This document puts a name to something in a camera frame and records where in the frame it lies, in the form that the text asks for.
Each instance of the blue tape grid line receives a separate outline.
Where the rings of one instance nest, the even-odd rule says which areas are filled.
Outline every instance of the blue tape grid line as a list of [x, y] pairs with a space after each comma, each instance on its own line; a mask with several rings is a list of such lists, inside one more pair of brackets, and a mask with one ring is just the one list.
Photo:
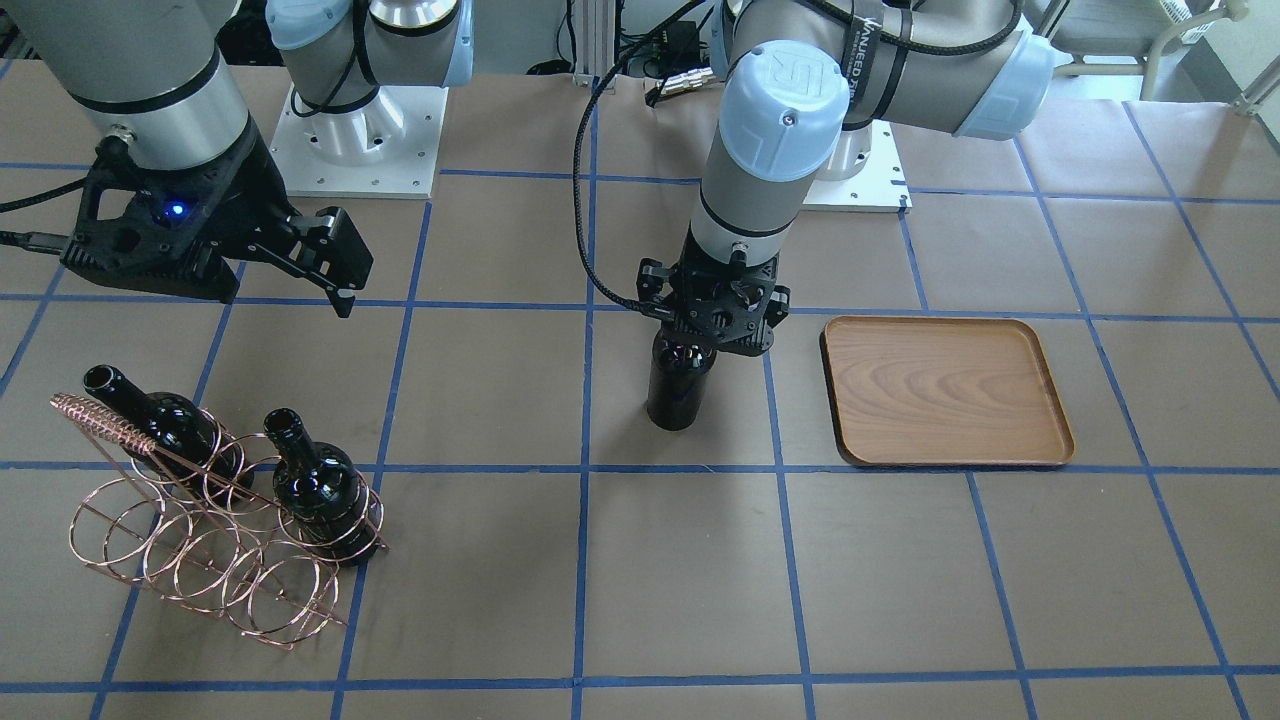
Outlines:
[[[378, 465], [361, 464], [357, 465], [362, 473], [375, 473]], [[0, 460], [0, 470], [111, 470], [113, 465], [106, 461], [92, 460]], [[576, 474], [582, 470], [582, 465], [408, 465], [408, 464], [393, 464], [387, 462], [381, 466], [384, 473], [397, 473], [406, 475], [460, 475], [460, 474], [512, 474], [522, 475], [529, 473], [543, 473], [543, 474]], [[593, 474], [681, 474], [681, 475], [698, 475], [698, 474], [717, 474], [717, 473], [737, 473], [737, 474], [772, 474], [777, 470], [776, 465], [612, 465], [612, 464], [591, 464], [586, 469]], [[782, 470], [787, 474], [810, 474], [810, 473], [826, 473], [826, 474], [845, 474], [845, 475], [877, 475], [877, 474], [893, 474], [901, 473], [897, 468], [877, 468], [877, 466], [859, 466], [859, 465], [805, 465], [805, 464], [790, 464], [783, 465]], [[922, 466], [913, 468], [913, 473], [934, 474], [934, 475], [955, 475], [964, 474], [966, 470], [973, 470], [975, 473], [984, 471], [1009, 471], [1009, 468], [1004, 466]], [[1222, 477], [1270, 477], [1280, 475], [1280, 468], [1221, 468], [1221, 466], [1207, 466], [1207, 465], [1066, 465], [1065, 468], [1027, 468], [1025, 471], [1029, 473], [1066, 473], [1066, 474], [1085, 474], [1085, 475], [1098, 475], [1098, 474], [1112, 474], [1112, 475], [1146, 475], [1147, 473], [1155, 473], [1157, 475], [1222, 475]]]
[[991, 582], [996, 587], [996, 600], [1000, 601], [1000, 614], [1005, 619], [1005, 632], [1009, 634], [1009, 651], [1014, 657], [1014, 669], [1018, 673], [1018, 684], [1023, 691], [1023, 703], [1027, 706], [1027, 717], [1038, 720], [1036, 712], [1036, 698], [1032, 696], [1032, 684], [1027, 675], [1027, 662], [1023, 661], [1023, 647], [1018, 642], [1018, 629], [1014, 625], [1014, 611], [1009, 606], [1009, 594], [1005, 592], [1005, 579], [1000, 573], [1000, 560], [996, 556], [996, 541], [991, 537], [991, 525], [987, 521], [987, 510], [982, 505], [982, 491], [978, 489], [978, 478], [973, 470], [965, 473], [965, 482], [969, 483], [969, 497], [973, 500], [973, 510], [978, 516], [978, 529], [982, 532], [982, 544], [987, 548], [987, 564], [991, 566]]
[[[1239, 665], [1236, 675], [1280, 676], [1280, 665]], [[959, 670], [918, 673], [797, 673], [772, 675], [593, 675], [581, 678], [392, 678], [369, 680], [128, 680], [111, 683], [114, 693], [188, 693], [188, 692], [346, 692], [367, 691], [545, 691], [582, 688], [680, 688], [680, 687], [750, 687], [750, 685], [869, 685], [922, 683], [989, 683], [1028, 680], [1076, 680], [1101, 678], [1216, 678], [1217, 665], [1153, 665], [1116, 667], [1042, 667], [1018, 670]], [[0, 683], [0, 694], [70, 694], [92, 693], [101, 688], [93, 682]]]
[[[426, 202], [422, 208], [422, 222], [419, 227], [417, 237], [417, 250], [413, 255], [413, 270], [410, 274], [408, 282], [408, 299], [412, 300], [417, 295], [419, 278], [422, 274], [422, 260], [426, 256], [426, 243], [430, 236], [431, 228], [431, 204]], [[404, 307], [404, 319], [401, 322], [401, 334], [396, 346], [396, 365], [392, 368], [392, 384], [387, 393], [387, 410], [383, 413], [383, 430], [378, 441], [378, 460], [376, 468], [374, 470], [372, 488], [374, 491], [380, 491], [383, 487], [383, 475], [387, 473], [387, 452], [390, 447], [392, 439], [392, 420], [396, 419], [396, 404], [399, 400], [399, 383], [401, 378], [404, 375], [404, 355], [408, 350], [410, 334], [413, 328], [413, 305], [408, 304]], [[351, 593], [351, 610], [347, 612], [347, 635], [342, 643], [342, 659], [338, 662], [338, 685], [333, 693], [333, 705], [330, 706], [329, 716], [332, 720], [339, 720], [342, 717], [342, 706], [346, 700], [346, 684], [347, 678], [351, 674], [351, 659], [355, 653], [356, 647], [356, 630], [360, 623], [360, 609], [361, 602], [365, 597], [365, 579], [369, 574], [369, 565], [361, 565], [356, 571], [356, 582]]]
[[1196, 250], [1199, 252], [1201, 260], [1204, 261], [1204, 266], [1208, 269], [1210, 275], [1213, 277], [1213, 283], [1217, 286], [1217, 291], [1222, 295], [1222, 300], [1226, 301], [1228, 310], [1231, 311], [1231, 316], [1235, 318], [1236, 324], [1240, 327], [1240, 333], [1244, 334], [1244, 342], [1248, 343], [1249, 351], [1253, 352], [1253, 359], [1258, 363], [1258, 368], [1262, 369], [1262, 374], [1266, 377], [1267, 384], [1271, 386], [1271, 393], [1276, 397], [1276, 400], [1280, 400], [1280, 386], [1276, 384], [1275, 375], [1271, 374], [1271, 369], [1267, 368], [1266, 360], [1262, 359], [1262, 352], [1258, 351], [1257, 342], [1253, 341], [1249, 328], [1245, 327], [1243, 319], [1240, 318], [1240, 311], [1236, 309], [1235, 301], [1231, 300], [1231, 293], [1226, 291], [1226, 283], [1222, 282], [1222, 275], [1220, 275], [1217, 268], [1213, 266], [1213, 260], [1208, 256], [1208, 250], [1204, 249], [1204, 242], [1201, 240], [1194, 224], [1192, 224], [1192, 219], [1190, 215], [1187, 214], [1185, 205], [1183, 205], [1181, 199], [1178, 197], [1178, 191], [1174, 190], [1174, 183], [1170, 182], [1169, 174], [1160, 164], [1160, 159], [1156, 158], [1156, 152], [1152, 150], [1151, 142], [1147, 140], [1146, 133], [1142, 132], [1142, 126], [1138, 124], [1138, 118], [1134, 117], [1133, 108], [1130, 108], [1128, 102], [1124, 104], [1124, 111], [1129, 117], [1129, 123], [1133, 124], [1133, 131], [1138, 133], [1138, 140], [1142, 141], [1142, 149], [1147, 152], [1147, 158], [1151, 160], [1151, 164], [1155, 165], [1156, 173], [1160, 174], [1160, 182], [1165, 184], [1165, 191], [1169, 192], [1169, 199], [1172, 200], [1174, 208], [1178, 209], [1178, 214], [1181, 217], [1183, 224], [1187, 227], [1187, 232], [1190, 233], [1192, 242], [1196, 243]]
[[[236, 279], [239, 281], [244, 277], [244, 263], [241, 263], [236, 270]], [[218, 357], [218, 348], [221, 347], [223, 336], [227, 333], [227, 323], [230, 320], [232, 306], [228, 305], [223, 309], [221, 316], [218, 319], [218, 328], [214, 331], [214, 336], [209, 342], [209, 355], [205, 357], [205, 365], [200, 370], [200, 378], [196, 380], [196, 391], [192, 393], [192, 402], [197, 406], [205, 395], [205, 388], [209, 387], [209, 375], [214, 370], [214, 360]], [[156, 515], [152, 520], [152, 528], [160, 521], [160, 516]], [[134, 575], [142, 571], [142, 560], [138, 560], [137, 570]], [[129, 587], [129, 594], [124, 601], [124, 610], [120, 611], [120, 621], [115, 628], [115, 638], [111, 641], [111, 651], [106, 656], [106, 666], [102, 669], [102, 679], [97, 693], [93, 696], [93, 706], [90, 708], [90, 720], [99, 720], [102, 716], [102, 707], [106, 705], [106, 696], [110, 692], [111, 683], [115, 680], [115, 669], [120, 662], [120, 655], [124, 652], [124, 641], [129, 635], [129, 626], [133, 624], [133, 612], [138, 606], [138, 594], [141, 594], [141, 588], [138, 585]]]
[[924, 278], [920, 275], [920, 263], [915, 258], [915, 245], [911, 242], [911, 228], [906, 224], [906, 208], [897, 211], [897, 227], [901, 229], [902, 242], [906, 245], [906, 261], [911, 266], [911, 279], [915, 282], [915, 297], [920, 301], [920, 310], [928, 313], [929, 299], [924, 295]]
[[[599, 184], [596, 169], [600, 146], [600, 110], [591, 111], [590, 178], [588, 181], [586, 258], [595, 264], [596, 196]], [[591, 520], [591, 380], [595, 343], [595, 287], [585, 281], [586, 319], [582, 328], [582, 428], [579, 455], [577, 498], [577, 565], [573, 573], [573, 684], [570, 700], [570, 720], [582, 717], [582, 676], [586, 674], [586, 573], [589, 550], [589, 524]]]
[[[1036, 181], [1036, 174], [1032, 172], [1030, 163], [1027, 159], [1027, 152], [1024, 151], [1023, 145], [1018, 138], [1014, 138], [1014, 147], [1016, 149], [1018, 158], [1023, 164], [1023, 170], [1027, 173], [1027, 179], [1028, 182], [1032, 183], [1032, 190], [1034, 190], [1038, 196], [1037, 200], [1041, 206], [1041, 213], [1044, 217], [1044, 223], [1048, 227], [1048, 232], [1053, 240], [1053, 246], [1057, 250], [1059, 258], [1062, 260], [1062, 268], [1066, 270], [1068, 279], [1071, 283], [1073, 292], [1075, 292], [1075, 297], [1076, 301], [1079, 302], [1080, 311], [1085, 316], [1085, 324], [1089, 328], [1089, 334], [1093, 338], [1093, 345], [1098, 351], [1098, 360], [1102, 363], [1102, 369], [1106, 372], [1107, 382], [1111, 384], [1111, 391], [1115, 395], [1116, 402], [1120, 405], [1120, 413], [1124, 416], [1125, 427], [1129, 430], [1129, 437], [1133, 441], [1134, 450], [1137, 450], [1138, 452], [1138, 460], [1142, 462], [1143, 468], [1147, 469], [1146, 475], [1147, 475], [1147, 482], [1152, 491], [1152, 497], [1155, 498], [1156, 505], [1160, 510], [1161, 519], [1165, 523], [1165, 529], [1169, 534], [1170, 543], [1172, 544], [1174, 552], [1178, 556], [1179, 565], [1183, 569], [1183, 575], [1187, 580], [1187, 585], [1190, 589], [1192, 597], [1196, 601], [1196, 606], [1197, 610], [1199, 611], [1201, 620], [1204, 624], [1204, 630], [1208, 634], [1211, 644], [1213, 646], [1213, 652], [1217, 656], [1220, 673], [1222, 676], [1226, 678], [1228, 687], [1231, 691], [1231, 697], [1235, 700], [1236, 711], [1239, 712], [1240, 719], [1249, 720], [1249, 711], [1244, 706], [1244, 697], [1240, 694], [1239, 684], [1236, 683], [1235, 675], [1233, 674], [1230, 664], [1228, 662], [1226, 653], [1222, 650], [1222, 643], [1217, 635], [1213, 619], [1210, 615], [1208, 606], [1204, 603], [1204, 597], [1199, 591], [1199, 584], [1196, 582], [1196, 574], [1192, 571], [1190, 562], [1187, 560], [1187, 555], [1183, 550], [1181, 541], [1178, 537], [1178, 530], [1174, 527], [1172, 516], [1169, 514], [1169, 509], [1165, 506], [1165, 500], [1160, 491], [1160, 483], [1156, 479], [1156, 473], [1152, 471], [1151, 469], [1151, 460], [1148, 459], [1147, 451], [1142, 445], [1142, 438], [1138, 434], [1138, 427], [1133, 420], [1133, 414], [1129, 410], [1128, 402], [1125, 402], [1124, 392], [1120, 389], [1120, 382], [1115, 374], [1115, 368], [1111, 365], [1111, 359], [1107, 356], [1106, 348], [1102, 345], [1102, 337], [1098, 333], [1098, 329], [1093, 322], [1092, 315], [1089, 314], [1088, 302], [1085, 301], [1084, 292], [1080, 288], [1080, 283], [1075, 277], [1075, 270], [1071, 268], [1071, 261], [1066, 254], [1066, 246], [1062, 243], [1062, 238], [1057, 232], [1057, 225], [1053, 223], [1053, 217], [1048, 210], [1048, 202], [1046, 201], [1043, 195], [1039, 193], [1039, 183]], [[1156, 165], [1157, 170], [1164, 173], [1164, 169], [1160, 168], [1160, 164], [1156, 160], [1155, 154], [1149, 152], [1149, 149], [1148, 149], [1148, 156], [1152, 164]], [[1225, 296], [1226, 292], [1225, 287], [1222, 288], [1222, 292]]]
[[[914, 247], [908, 250], [909, 259], [914, 256]], [[916, 293], [923, 293], [923, 286], [916, 286]], [[45, 295], [35, 293], [4, 293], [0, 292], [0, 301], [32, 302], [45, 300]], [[198, 300], [192, 297], [169, 297], [160, 295], [86, 295], [86, 293], [58, 293], [47, 297], [50, 302], [122, 302], [134, 305], [214, 305], [215, 300]], [[237, 305], [280, 305], [280, 306], [307, 306], [329, 307], [329, 301], [320, 297], [237, 297]], [[471, 301], [471, 300], [360, 300], [360, 307], [434, 307], [448, 310], [521, 310], [521, 311], [553, 311], [553, 313], [585, 313], [586, 304], [580, 302], [497, 302], [497, 301]], [[625, 307], [616, 305], [595, 306], [595, 313], [627, 313]], [[908, 315], [924, 318], [1019, 318], [1032, 320], [1083, 320], [1083, 313], [1070, 311], [1030, 311], [1030, 310], [938, 310], [919, 307], [820, 307], [820, 306], [792, 306], [792, 315]], [[1230, 315], [1140, 315], [1125, 313], [1091, 313], [1094, 320], [1115, 320], [1128, 323], [1231, 323], [1245, 325], [1275, 325], [1280, 324], [1280, 316], [1230, 316]]]
[[27, 323], [27, 332], [22, 334], [22, 340], [18, 341], [18, 347], [14, 348], [13, 356], [9, 359], [9, 365], [4, 370], [4, 375], [0, 375], [0, 397], [4, 397], [6, 389], [9, 389], [9, 383], [13, 380], [13, 375], [18, 372], [18, 365], [22, 364], [23, 356], [27, 354], [27, 348], [31, 347], [31, 338], [36, 337], [36, 328], [40, 327], [40, 320], [45, 318], [45, 311], [49, 310], [49, 302], [54, 297], [54, 292], [58, 290], [58, 283], [63, 281], [63, 273], [65, 269], [59, 265], [54, 272], [54, 277], [49, 281], [49, 286], [45, 287], [45, 293], [40, 296], [40, 305], [36, 306], [36, 313], [32, 314], [31, 322]]
[[764, 392], [769, 404], [769, 436], [773, 439], [773, 473], [778, 484], [778, 512], [782, 523], [782, 550], [787, 560], [787, 585], [791, 591], [791, 618], [796, 629], [796, 655], [800, 660], [800, 684], [804, 691], [806, 720], [818, 720], [813, 696], [813, 669], [809, 665], [809, 634], [804, 624], [804, 602], [800, 596], [800, 571], [796, 566], [795, 536], [791, 532], [791, 500], [782, 457], [782, 425], [778, 421], [778, 396], [773, 383], [773, 360], [764, 354]]

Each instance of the wooden tray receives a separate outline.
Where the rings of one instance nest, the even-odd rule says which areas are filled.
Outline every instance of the wooden tray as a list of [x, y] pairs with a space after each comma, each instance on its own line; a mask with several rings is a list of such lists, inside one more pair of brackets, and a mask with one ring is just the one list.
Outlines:
[[1064, 465], [1039, 338], [1006, 319], [841, 316], [822, 333], [841, 450], [870, 465]]

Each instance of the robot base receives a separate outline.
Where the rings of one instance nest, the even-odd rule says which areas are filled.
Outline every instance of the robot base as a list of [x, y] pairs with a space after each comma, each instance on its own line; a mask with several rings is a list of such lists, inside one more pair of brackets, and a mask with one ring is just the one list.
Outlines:
[[874, 120], [872, 137], [872, 151], [863, 169], [846, 181], [814, 181], [804, 199], [805, 210], [897, 213], [911, 208], [892, 127]]
[[271, 158], [294, 197], [389, 197], [429, 200], [435, 182], [440, 128], [448, 90], [383, 86], [381, 91], [404, 114], [399, 151], [369, 165], [339, 165], [311, 147], [311, 124], [298, 118], [285, 100], [271, 138]]

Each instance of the black bottle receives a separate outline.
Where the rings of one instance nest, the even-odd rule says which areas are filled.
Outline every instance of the black bottle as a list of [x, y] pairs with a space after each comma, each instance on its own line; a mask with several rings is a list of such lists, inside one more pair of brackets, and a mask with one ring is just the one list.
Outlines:
[[367, 488], [340, 448], [315, 442], [302, 418], [288, 407], [268, 414], [266, 437], [280, 451], [273, 486], [275, 498], [293, 515], [301, 539], [316, 555], [339, 565], [364, 565], [378, 551], [378, 534], [366, 518]]
[[[218, 427], [186, 397], [172, 392], [145, 393], [111, 365], [90, 368], [84, 373], [83, 384], [84, 392], [119, 413], [169, 452], [201, 466], [214, 455]], [[205, 497], [204, 478], [191, 469], [165, 457], [160, 459], [163, 468], [157, 468], [148, 457], [136, 455], [134, 457], [152, 470], [178, 479], [196, 497]], [[229, 480], [234, 479], [244, 488], [253, 483], [252, 473], [246, 473], [242, 478], [236, 477], [237, 464], [232, 450], [223, 451], [210, 470]], [[210, 486], [209, 498], [225, 507], [228, 492], [227, 488]]]
[[694, 424], [707, 391], [707, 374], [716, 364], [716, 350], [677, 342], [663, 329], [653, 338], [649, 365], [649, 397], [645, 411], [664, 430], [682, 430]]

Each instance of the tray rim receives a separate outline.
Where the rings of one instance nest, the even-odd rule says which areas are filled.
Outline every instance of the tray rim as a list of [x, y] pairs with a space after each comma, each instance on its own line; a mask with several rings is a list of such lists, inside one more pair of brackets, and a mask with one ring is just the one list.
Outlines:
[[[840, 411], [836, 398], [836, 386], [832, 382], [831, 372], [831, 356], [828, 350], [827, 332], [837, 324], [922, 324], [922, 325], [1007, 325], [1015, 329], [1027, 341], [1030, 348], [1033, 360], [1037, 365], [1041, 380], [1044, 383], [1046, 396], [1050, 401], [1050, 410], [1053, 416], [1055, 425], [1059, 428], [1059, 436], [1062, 441], [1062, 455], [1053, 459], [1033, 459], [1033, 460], [951, 460], [951, 461], [909, 461], [909, 460], [868, 460], [859, 456], [852, 448], [845, 442], [845, 433], [840, 427]], [[1030, 324], [1018, 318], [979, 318], [979, 316], [966, 316], [956, 315], [947, 318], [932, 318], [924, 315], [836, 315], [823, 323], [822, 331], [818, 333], [818, 345], [822, 351], [822, 365], [823, 375], [827, 382], [827, 400], [829, 401], [831, 419], [836, 436], [836, 447], [842, 456], [846, 457], [851, 464], [868, 468], [998, 468], [1015, 470], [1019, 468], [1064, 468], [1071, 462], [1075, 457], [1075, 433], [1071, 430], [1071, 421], [1066, 415], [1066, 409], [1062, 406], [1062, 398], [1057, 391], [1057, 382], [1053, 379], [1052, 369], [1048, 364], [1048, 356], [1044, 355], [1044, 346], [1039, 340], [1039, 334], [1036, 332]]]

